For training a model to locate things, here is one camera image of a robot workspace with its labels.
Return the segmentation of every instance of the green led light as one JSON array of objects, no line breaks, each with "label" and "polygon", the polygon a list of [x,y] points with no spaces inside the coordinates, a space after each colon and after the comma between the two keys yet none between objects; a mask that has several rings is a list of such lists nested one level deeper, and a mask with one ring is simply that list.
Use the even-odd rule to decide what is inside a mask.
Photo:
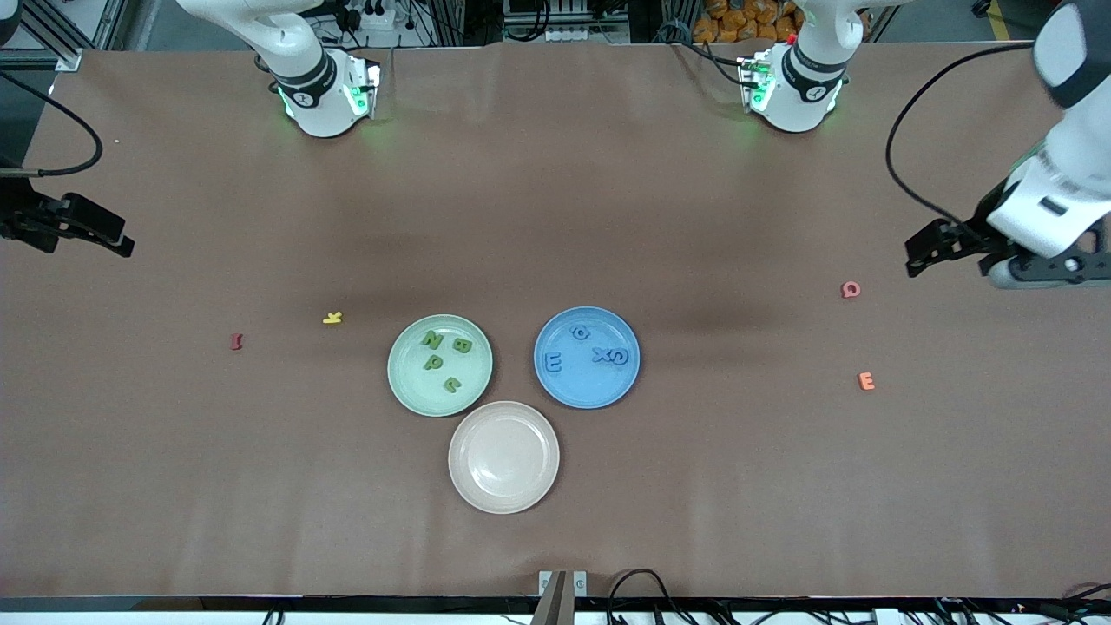
[{"label": "green led light", "polygon": [[752,108],[758,111],[763,111],[768,108],[768,101],[771,98],[771,92],[774,90],[775,78],[769,75],[767,82],[761,84],[760,88],[752,94]]},{"label": "green led light", "polygon": [[348,97],[348,102],[351,103],[351,111],[356,114],[367,114],[367,94],[362,92],[358,87],[349,87],[343,91],[343,94]]},{"label": "green led light", "polygon": [[278,95],[281,97],[281,103],[286,105],[286,114],[290,118],[293,117],[293,109],[289,105],[289,100],[286,99],[286,93],[281,89],[278,90]]}]

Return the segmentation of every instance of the black cable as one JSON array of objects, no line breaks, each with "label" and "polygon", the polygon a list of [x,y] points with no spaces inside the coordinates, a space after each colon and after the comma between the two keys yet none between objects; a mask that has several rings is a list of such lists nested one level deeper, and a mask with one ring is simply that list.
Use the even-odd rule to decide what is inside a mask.
[{"label": "black cable", "polygon": [[760,618],[757,618],[755,621],[753,621],[749,625],[763,625],[769,618],[771,618],[772,616],[775,616],[777,614],[780,614],[781,612],[783,612],[783,611],[782,609],[773,609],[773,611],[769,612],[768,614],[761,616]]},{"label": "black cable", "polygon": [[69,175],[71,173],[78,173],[80,171],[84,171],[86,169],[89,169],[93,164],[97,164],[97,162],[100,160],[100,157],[104,154],[104,143],[100,141],[100,135],[97,134],[97,131],[93,130],[91,125],[89,125],[83,119],[78,117],[76,112],[66,108],[66,105],[63,105],[61,102],[54,100],[53,98],[47,95],[46,93],[39,92],[30,84],[27,84],[22,80],[17,79],[16,77],[13,77],[12,74],[8,73],[2,69],[0,69],[0,77],[2,77],[8,82],[11,82],[16,87],[19,87],[23,91],[27,91],[28,93],[34,95],[36,98],[42,100],[43,102],[60,110],[66,114],[66,117],[72,119],[73,121],[77,122],[78,125],[83,128],[84,131],[89,133],[89,137],[92,138],[93,150],[92,150],[92,155],[89,157],[89,160],[82,162],[81,164],[77,164],[73,167],[64,167],[62,169],[32,169],[29,170],[31,172],[31,175],[37,178],[46,178],[49,175]]},{"label": "black cable", "polygon": [[[429,48],[436,48],[436,41],[433,40],[434,36],[432,34],[432,31],[429,30],[428,24],[424,23],[424,11],[421,11],[420,9],[414,8],[416,3],[417,2],[414,2],[413,0],[409,0],[409,10],[410,11],[417,11],[417,18],[420,19],[421,30],[423,30],[424,33],[428,34],[428,47]],[[421,44],[424,43],[424,38],[420,36],[420,31],[417,31],[417,38],[420,39]]]},{"label": "black cable", "polygon": [[961,612],[964,613],[964,625],[980,625],[980,622],[977,621],[975,614],[972,614],[972,611],[969,609],[965,602],[961,602],[959,605],[961,606]]},{"label": "black cable", "polygon": [[[537,6],[537,21],[532,24],[532,29],[526,33],[524,37],[517,37],[511,32],[506,32],[506,37],[512,39],[513,41],[522,41],[528,43],[529,41],[534,41],[540,38],[544,32],[548,31],[548,23],[551,20],[552,6],[549,0],[543,0],[543,4]],[[540,23],[540,19],[543,17],[544,23]]]},{"label": "black cable", "polygon": [[888,144],[887,148],[884,149],[884,160],[888,163],[888,173],[891,175],[891,179],[895,181],[895,184],[899,184],[899,188],[902,189],[904,193],[910,195],[911,199],[924,205],[925,208],[929,208],[930,210],[937,212],[941,216],[944,216],[947,220],[949,220],[950,223],[960,226],[965,232],[968,232],[969,235],[971,235],[985,246],[991,246],[991,245],[989,245],[988,241],[983,240],[980,236],[980,234],[978,234],[974,230],[972,230],[972,228],[970,228],[968,223],[958,219],[952,212],[949,212],[948,210],[941,208],[940,205],[933,203],[932,201],[923,198],[918,193],[918,191],[911,189],[910,185],[903,181],[902,177],[900,177],[899,173],[895,171],[895,165],[891,160],[891,145],[894,144],[895,134],[899,132],[899,127],[902,124],[902,121],[907,117],[907,113],[910,112],[910,109],[912,109],[914,104],[918,103],[919,99],[921,99],[922,95],[925,94],[925,92],[929,91],[931,87],[933,87],[939,80],[941,80],[943,75],[945,75],[950,71],[957,69],[958,67],[969,61],[979,59],[980,57],[987,57],[989,54],[999,54],[1001,52],[1011,52],[1013,50],[1025,50],[1032,47],[1033,43],[1029,41],[1023,43],[1011,43],[1009,46],[1000,46],[998,48],[989,48],[987,50],[972,52],[971,54],[961,57],[960,59],[957,59],[955,61],[949,63],[941,71],[933,74],[933,78],[928,80],[925,84],[919,88],[919,90],[914,93],[914,95],[910,99],[910,101],[907,102],[907,105],[904,105],[903,109],[899,111],[899,115],[895,117],[894,123],[891,124],[891,131],[888,133]]},{"label": "black cable", "polygon": [[410,11],[413,11],[413,10],[414,10],[414,9],[413,9],[413,6],[412,6],[412,4],[414,4],[414,3],[416,3],[416,4],[420,4],[420,8],[417,8],[417,9],[416,9],[417,11],[420,11],[421,9],[424,9],[424,12],[426,12],[426,13],[428,13],[428,18],[429,18],[430,20],[432,20],[432,23],[438,23],[438,24],[440,24],[440,26],[442,26],[442,27],[446,27],[446,28],[447,28],[448,30],[451,30],[452,32],[454,32],[456,34],[458,34],[458,36],[459,36],[460,38],[463,38],[463,37],[466,37],[466,34],[463,33],[463,31],[462,31],[461,29],[459,29],[459,28],[457,28],[457,27],[452,26],[452,24],[451,24],[450,22],[447,22],[447,21],[443,21],[442,19],[440,19],[440,18],[438,18],[438,17],[433,16],[433,14],[432,14],[432,9],[430,9],[430,8],[426,7],[424,4],[422,4],[422,3],[420,3],[420,2],[413,2],[413,3],[410,3],[410,6],[409,6],[409,10],[410,10]]},{"label": "black cable", "polygon": [[827,612],[824,613],[824,616],[830,621],[834,621],[837,623],[843,623],[844,625],[867,625],[868,623],[872,623],[872,621],[851,621],[849,619],[849,615],[845,614],[844,612],[841,613],[841,616],[838,616],[832,612]]},{"label": "black cable", "polygon": [[[266,61],[262,60],[262,54],[259,54],[258,52],[254,53],[254,68],[258,69],[259,71],[264,71],[267,73],[270,73],[270,68],[267,67]],[[267,84],[267,91],[270,91],[271,93],[277,93],[278,81],[271,80],[270,84]]]},{"label": "black cable", "polygon": [[620,623],[624,623],[623,618],[620,622],[613,618],[613,597],[617,595],[618,588],[621,587],[621,584],[624,584],[625,579],[641,574],[650,575],[652,579],[655,581],[655,585],[660,587],[660,594],[663,595],[663,598],[668,601],[668,605],[671,606],[671,612],[678,614],[679,618],[682,618],[688,625],[699,625],[698,621],[695,621],[689,612],[679,609],[679,606],[675,605],[675,599],[671,598],[671,594],[668,593],[668,587],[663,585],[663,579],[661,579],[660,575],[651,568],[634,568],[622,575],[613,584],[613,587],[610,588],[609,599],[605,602],[605,625],[619,625]]},{"label": "black cable", "polygon": [[1111,584],[1099,584],[1097,586],[1088,588],[1087,591],[1084,591],[1082,593],[1077,593],[1075,595],[1069,595],[1068,597],[1064,597],[1064,598],[1065,599],[1082,599],[1084,597],[1090,597],[1090,596],[1094,595],[1095,593],[1102,593],[1103,591],[1111,591]]},{"label": "black cable", "polygon": [[715,63],[719,63],[719,64],[730,65],[730,67],[741,67],[741,65],[744,64],[744,61],[738,61],[738,60],[734,60],[734,59],[727,59],[724,57],[719,57],[719,56],[714,54],[713,52],[710,51],[710,49],[709,49],[710,44],[709,43],[705,44],[707,46],[707,50],[704,52],[698,46],[693,46],[691,43],[688,43],[687,41],[682,41],[681,39],[671,39],[669,41],[664,41],[664,43],[668,43],[668,44],[672,44],[673,43],[673,44],[677,44],[677,46],[682,46],[683,48],[687,48],[688,50],[690,50],[691,52],[694,52],[695,54],[702,57],[703,59],[705,59],[708,61],[714,61]]},{"label": "black cable", "polygon": [[945,609],[945,606],[941,605],[941,599],[934,597],[933,605],[938,606],[938,616],[941,617],[941,621],[945,625],[957,625],[957,622],[949,615],[949,611]]},{"label": "black cable", "polygon": [[972,609],[977,609],[977,611],[980,611],[980,612],[987,614],[988,618],[991,618],[995,623],[999,623],[999,625],[1014,625],[1013,623],[1011,623],[1010,621],[1008,621],[1008,619],[1003,618],[1002,616],[995,614],[994,612],[991,612],[990,609],[984,609],[984,608],[980,607],[972,599],[964,599],[964,601],[970,606],[972,606]]},{"label": "black cable", "polygon": [[895,13],[898,13],[899,9],[901,9],[901,8],[902,8],[902,4],[899,4],[899,6],[897,6],[897,7],[894,7],[894,8],[891,9],[891,14],[888,16],[888,21],[883,22],[883,28],[881,28],[879,32],[873,32],[872,33],[871,43],[879,43],[880,42],[880,38],[883,37],[883,33],[888,31],[888,27],[891,26],[891,21],[895,19]]},{"label": "black cable", "polygon": [[[270,618],[274,615],[274,613],[278,614],[278,619],[271,624]],[[270,608],[270,612],[268,612],[267,615],[262,617],[262,625],[282,625],[283,623],[286,623],[286,611],[281,608],[281,602],[276,603]]]},{"label": "black cable", "polygon": [[[681,46],[683,46],[684,48],[687,47],[694,48],[694,46],[690,43],[681,43]],[[715,57],[712,52],[710,52],[710,44],[703,43],[703,46],[705,47],[705,51],[708,54],[707,58],[713,61],[713,67],[715,67],[719,72],[721,72],[721,75],[725,77],[725,80],[732,82],[733,84],[737,84],[738,87],[748,87],[750,89],[755,89],[757,87],[759,87],[759,84],[757,84],[755,82],[749,80],[741,80],[739,78],[733,78],[732,75],[730,75],[729,72],[725,71],[725,68],[721,67],[721,61],[718,59],[718,57]]]}]

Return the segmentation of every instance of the power strip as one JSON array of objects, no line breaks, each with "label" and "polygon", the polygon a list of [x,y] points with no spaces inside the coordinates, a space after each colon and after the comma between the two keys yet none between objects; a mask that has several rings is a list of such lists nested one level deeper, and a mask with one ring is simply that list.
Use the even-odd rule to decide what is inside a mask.
[{"label": "power strip", "polygon": [[393,9],[387,9],[381,16],[376,16],[374,13],[364,14],[359,28],[363,30],[393,30],[393,18],[397,14],[398,12]]},{"label": "power strip", "polygon": [[544,31],[544,41],[587,41],[590,31],[582,27],[558,27]]}]

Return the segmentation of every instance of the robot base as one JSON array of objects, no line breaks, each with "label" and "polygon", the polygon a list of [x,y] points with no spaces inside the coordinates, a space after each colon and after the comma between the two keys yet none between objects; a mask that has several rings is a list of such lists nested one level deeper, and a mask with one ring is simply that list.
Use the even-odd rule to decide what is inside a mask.
[{"label": "robot base", "polygon": [[286,114],[301,130],[313,137],[342,134],[364,117],[374,117],[381,72],[377,64],[368,65],[364,59],[342,50],[326,51],[336,61],[337,77],[331,89],[320,97],[316,107],[302,108],[279,92],[286,102]]},{"label": "robot base", "polygon": [[751,65],[738,68],[741,82],[758,84],[741,87],[741,100],[745,110],[763,117],[775,128],[787,132],[805,132],[818,127],[833,110],[837,94],[844,82],[839,81],[824,95],[812,93],[811,95],[820,97],[815,101],[803,101],[802,95],[782,79],[783,57],[790,49],[787,43],[777,43],[771,49],[754,54]]}]

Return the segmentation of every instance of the plate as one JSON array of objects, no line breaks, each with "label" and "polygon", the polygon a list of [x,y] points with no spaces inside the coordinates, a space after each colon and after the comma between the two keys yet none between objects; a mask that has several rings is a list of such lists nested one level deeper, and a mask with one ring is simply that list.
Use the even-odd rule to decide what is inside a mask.
[{"label": "plate", "polygon": [[640,344],[621,317],[580,305],[552,317],[532,353],[537,377],[572,409],[601,409],[629,393],[640,373]]},{"label": "plate", "polygon": [[544,497],[559,472],[559,441],[536,409],[494,402],[456,429],[448,451],[456,491],[476,508],[513,514]]},{"label": "plate", "polygon": [[493,351],[478,326],[433,315],[404,330],[390,350],[387,375],[398,402],[426,417],[466,411],[493,374]]}]

